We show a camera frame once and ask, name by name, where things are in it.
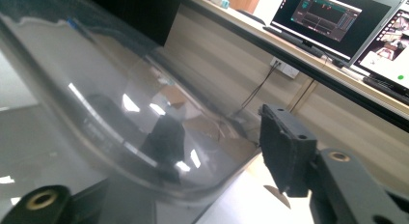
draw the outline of desk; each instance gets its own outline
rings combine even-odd
[[[376,91],[302,49],[264,31],[251,18],[222,9],[207,0],[183,0],[190,9],[205,14],[248,42],[282,59],[307,76],[361,105],[375,115],[409,132],[409,106]]]

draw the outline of black cable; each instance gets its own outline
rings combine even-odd
[[[241,107],[239,110],[233,113],[234,116],[238,115],[246,106],[253,100],[253,98],[256,96],[256,94],[259,92],[261,89],[262,85],[267,81],[268,77],[270,77],[271,73],[278,67],[281,63],[279,61],[276,61],[274,65],[271,67],[270,71],[268,74],[265,76],[264,80],[256,87],[256,89],[241,103]]]

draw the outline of power outlet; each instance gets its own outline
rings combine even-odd
[[[292,79],[294,79],[298,75],[298,72],[300,72],[299,70],[296,70],[294,67],[290,66],[289,64],[274,57],[270,63],[270,66],[274,67],[276,64],[279,64],[278,66],[276,66],[276,70],[281,71],[283,74],[291,77]]]

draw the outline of desktop screen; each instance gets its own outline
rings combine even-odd
[[[409,0],[376,35],[355,66],[409,88]]]
[[[350,62],[390,8],[372,0],[283,0],[271,26]]]

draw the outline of computer monitor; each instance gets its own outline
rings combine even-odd
[[[373,0],[283,0],[270,25],[352,65],[390,9]]]
[[[366,70],[394,91],[409,97],[409,0],[402,3],[358,57]]]

